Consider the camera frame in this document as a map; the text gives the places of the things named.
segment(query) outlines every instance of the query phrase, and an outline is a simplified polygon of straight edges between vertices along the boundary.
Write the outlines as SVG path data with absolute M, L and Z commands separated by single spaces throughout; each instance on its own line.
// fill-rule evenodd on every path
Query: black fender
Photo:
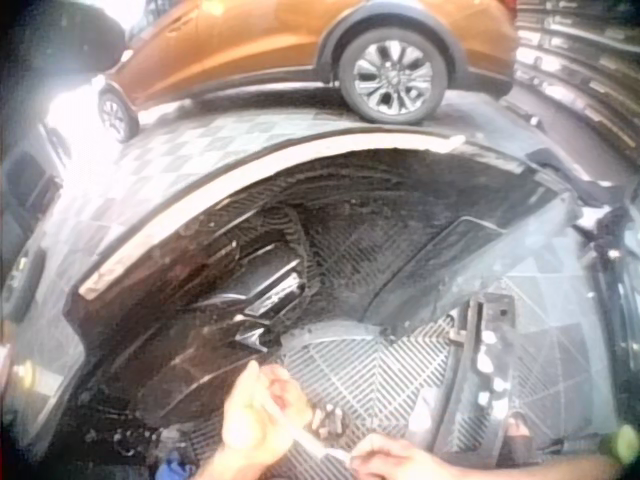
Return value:
M 417 0 L 369 0 L 338 19 L 325 33 L 318 48 L 315 67 L 322 82 L 328 84 L 333 80 L 332 56 L 340 38 L 357 23 L 382 16 L 405 17 L 436 34 L 448 50 L 445 61 L 452 63 L 453 75 L 449 79 L 449 86 L 456 88 L 467 83 L 469 68 L 462 45 L 453 32 Z

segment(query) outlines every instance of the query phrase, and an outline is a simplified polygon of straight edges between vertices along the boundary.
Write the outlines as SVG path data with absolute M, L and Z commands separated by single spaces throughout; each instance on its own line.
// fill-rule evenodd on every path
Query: car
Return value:
M 23 322 L 3 319 L 14 362 L 3 431 L 46 478 L 65 465 L 76 473 L 59 478 L 147 478 L 176 449 L 205 461 L 253 358 L 283 363 L 315 405 L 339 406 L 344 445 L 410 426 L 443 458 L 485 467 L 506 422 L 493 411 L 543 412 L 541 442 L 583 431 L 601 390 L 589 358 L 611 354 L 616 392 L 629 395 L 638 304 L 618 286 L 638 268 L 624 244 L 638 231 L 636 193 L 614 208 L 611 187 L 549 148 L 516 158 L 424 129 L 326 131 L 311 116 L 302 130 L 177 189 L 167 175 L 184 173 L 123 160 L 112 188 L 56 204 L 51 281 Z M 588 208 L 609 210 L 603 228 L 580 226 Z M 560 300 L 557 331 L 538 313 L 546 295 Z M 422 396 L 433 422 L 412 414 Z M 315 478 L 305 456 L 286 462 Z
M 2 162 L 2 314 L 20 322 L 40 281 L 45 253 L 31 238 L 55 203 L 70 159 L 62 134 L 46 121 L 9 149 Z
M 149 0 L 129 38 L 96 81 L 99 116 L 120 142 L 142 109 L 287 81 L 337 83 L 364 119 L 415 124 L 448 88 L 506 95 L 517 47 L 498 0 Z

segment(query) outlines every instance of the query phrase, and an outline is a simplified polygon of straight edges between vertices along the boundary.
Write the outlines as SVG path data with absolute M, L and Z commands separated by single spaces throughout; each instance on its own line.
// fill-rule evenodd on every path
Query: garage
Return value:
M 436 4 L 15 12 L 3 462 L 204 475 L 254 360 L 329 450 L 493 469 L 625 438 L 633 462 L 637 7 Z M 261 474 L 353 475 L 320 457 Z

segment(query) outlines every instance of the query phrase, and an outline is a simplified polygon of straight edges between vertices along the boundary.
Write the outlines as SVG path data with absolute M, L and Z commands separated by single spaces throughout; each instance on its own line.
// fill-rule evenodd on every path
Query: rubber mat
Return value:
M 346 429 L 332 446 L 350 450 L 371 432 L 405 435 L 420 392 L 440 392 L 452 348 L 451 328 L 453 319 L 446 317 L 391 342 L 377 327 L 325 322 L 287 334 L 275 360 L 300 382 L 313 404 L 343 410 Z M 220 428 L 217 415 L 192 433 L 200 462 L 220 443 Z M 339 462 L 318 461 L 294 445 L 268 477 L 315 480 L 351 474 Z

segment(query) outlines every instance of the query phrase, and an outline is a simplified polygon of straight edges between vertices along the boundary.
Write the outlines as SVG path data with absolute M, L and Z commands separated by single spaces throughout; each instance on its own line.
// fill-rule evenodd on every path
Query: tire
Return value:
M 128 142 L 140 131 L 138 116 L 116 93 L 105 92 L 100 95 L 98 115 L 102 125 L 120 143 Z
M 404 88 L 402 88 L 401 86 L 399 87 L 402 88 L 405 98 L 407 98 L 408 101 L 414 100 L 414 95 L 424 95 L 422 99 L 419 99 L 420 101 L 415 102 L 417 103 L 417 106 L 413 110 L 407 108 L 407 104 L 400 100 L 401 108 L 399 112 L 389 113 L 390 110 L 387 112 L 380 111 L 372 107 L 367 102 L 367 100 L 365 100 L 365 98 L 363 98 L 363 96 L 358 93 L 356 89 L 356 81 L 365 79 L 365 77 L 359 76 L 359 74 L 356 74 L 355 72 L 357 62 L 361 59 L 361 57 L 365 54 L 369 47 L 375 49 L 375 47 L 373 46 L 383 44 L 383 42 L 387 41 L 401 42 L 401 44 L 404 44 L 407 47 L 414 47 L 419 51 L 419 53 L 422 54 L 422 57 L 419 57 L 419 59 L 415 61 L 418 63 L 410 62 L 406 66 L 404 72 L 397 73 L 396 71 L 395 79 L 392 78 L 390 81 L 408 82 L 409 80 L 406 79 L 408 77 L 404 77 L 404 79 L 402 80 L 401 78 L 403 78 L 402 76 L 409 75 L 411 72 L 415 72 L 417 70 L 417 67 L 412 70 L 412 67 L 414 65 L 431 65 L 431 88 L 428 95 L 424 93 L 426 89 L 419 90 L 417 88 L 406 86 Z M 386 44 L 383 44 L 383 46 L 376 49 L 376 51 L 378 52 L 379 58 L 381 58 L 382 60 L 388 59 L 390 60 L 390 63 L 392 63 L 392 65 L 401 65 L 401 62 L 395 62 L 388 56 L 389 50 L 386 48 Z M 399 57 L 400 60 L 404 58 L 404 53 L 402 53 L 401 55 L 402 56 Z M 386 77 L 386 80 L 384 80 L 385 76 L 383 74 L 373 75 L 373 77 L 376 76 L 379 79 L 383 79 L 382 81 L 389 81 L 389 77 Z M 338 79 L 340 80 L 340 90 L 342 91 L 344 99 L 358 115 L 370 122 L 396 125 L 415 124 L 424 120 L 426 117 L 435 112 L 442 103 L 442 98 L 444 97 L 444 94 L 447 90 L 449 81 L 445 61 L 438 50 L 433 46 L 433 44 L 431 44 L 427 39 L 417 33 L 391 27 L 371 30 L 353 40 L 347 46 L 342 57 L 340 58 L 340 63 L 338 66 Z M 384 103 L 385 99 L 391 98 L 390 95 L 385 95 L 381 97 L 381 104 Z M 402 112 L 402 105 L 405 105 L 405 112 Z
M 2 315 L 20 323 L 31 306 L 44 270 L 46 254 L 40 247 L 26 247 L 16 259 L 2 290 Z

